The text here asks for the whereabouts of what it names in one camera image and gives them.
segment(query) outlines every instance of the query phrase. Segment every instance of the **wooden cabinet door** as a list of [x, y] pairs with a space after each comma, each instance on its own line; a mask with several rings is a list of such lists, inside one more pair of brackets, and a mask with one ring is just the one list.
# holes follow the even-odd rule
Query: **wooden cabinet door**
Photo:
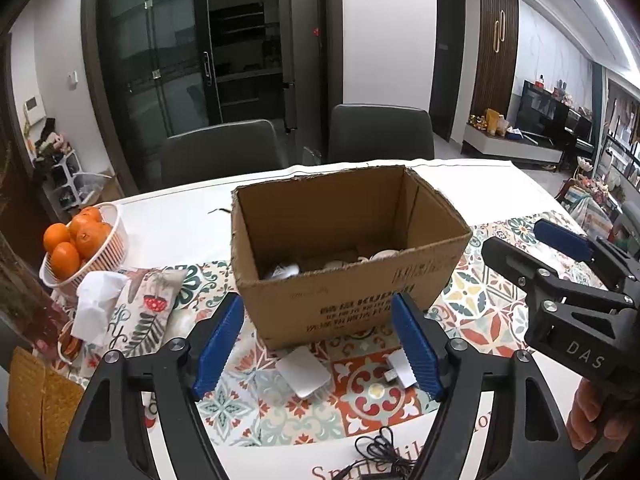
[[480, 0], [480, 37], [471, 113], [507, 115], [518, 51], [518, 0]]

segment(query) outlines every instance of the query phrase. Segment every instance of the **orange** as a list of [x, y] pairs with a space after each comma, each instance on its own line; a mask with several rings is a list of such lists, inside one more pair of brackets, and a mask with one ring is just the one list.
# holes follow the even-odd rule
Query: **orange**
[[76, 235], [76, 248], [78, 248], [80, 255], [88, 260], [100, 250], [108, 235], [109, 233], [104, 227], [104, 222], [90, 222], [89, 224], [83, 225], [78, 231]]
[[102, 215], [100, 214], [100, 210], [92, 205], [90, 205], [89, 207], [85, 207], [78, 214], [87, 215], [90, 218], [93, 218], [96, 222], [102, 222]]
[[57, 279], [68, 280], [80, 269], [80, 254], [71, 243], [62, 242], [53, 249], [49, 263]]
[[66, 225], [53, 224], [47, 227], [47, 230], [44, 231], [42, 244], [44, 245], [44, 250], [51, 254], [58, 244], [68, 242], [69, 240], [71, 240], [71, 235], [69, 234], [69, 229], [66, 228]]
[[97, 223], [91, 216], [77, 214], [73, 217], [71, 224], [69, 224], [69, 234], [71, 234], [71, 239], [75, 240], [78, 236], [78, 231], [87, 224], [95, 224]]
[[111, 230], [113, 229], [113, 227], [111, 227], [111, 224], [107, 224], [107, 222], [100, 222], [100, 226], [104, 231], [104, 237], [106, 238], [107, 236], [109, 236], [109, 233], [111, 233]]

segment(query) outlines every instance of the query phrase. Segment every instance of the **ceiling light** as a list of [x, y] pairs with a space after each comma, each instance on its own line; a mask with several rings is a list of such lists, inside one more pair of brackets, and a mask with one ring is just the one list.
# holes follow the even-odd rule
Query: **ceiling light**
[[638, 72], [638, 66], [636, 65], [636, 60], [634, 58], [633, 53], [631, 52], [631, 48], [629, 44], [626, 42], [625, 34], [620, 27], [620, 22], [616, 18], [616, 15], [609, 7], [609, 4], [605, 0], [596, 0], [596, 3], [600, 7], [600, 10], [605, 15], [609, 25], [611, 26], [613, 33], [616, 35], [616, 39], [622, 48], [622, 52], [625, 53], [626, 62], [629, 63], [629, 68], [631, 69], [634, 80], [632, 83], [636, 86], [640, 86], [640, 72]]

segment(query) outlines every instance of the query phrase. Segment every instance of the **glass door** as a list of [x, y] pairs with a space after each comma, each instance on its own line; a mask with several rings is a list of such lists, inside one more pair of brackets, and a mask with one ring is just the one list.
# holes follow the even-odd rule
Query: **glass door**
[[279, 0], [209, 0], [216, 84], [226, 122], [269, 119], [284, 130]]
[[209, 23], [196, 12], [197, 1], [98, 0], [105, 87], [140, 191], [162, 187], [160, 151], [167, 137], [222, 120], [204, 55], [210, 53]]

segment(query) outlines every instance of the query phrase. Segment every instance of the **white tissue paper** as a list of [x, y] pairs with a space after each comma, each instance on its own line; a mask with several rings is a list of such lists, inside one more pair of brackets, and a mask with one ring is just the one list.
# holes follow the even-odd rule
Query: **white tissue paper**
[[111, 314], [128, 280], [117, 272], [89, 272], [78, 286], [78, 308], [71, 335], [102, 346]]

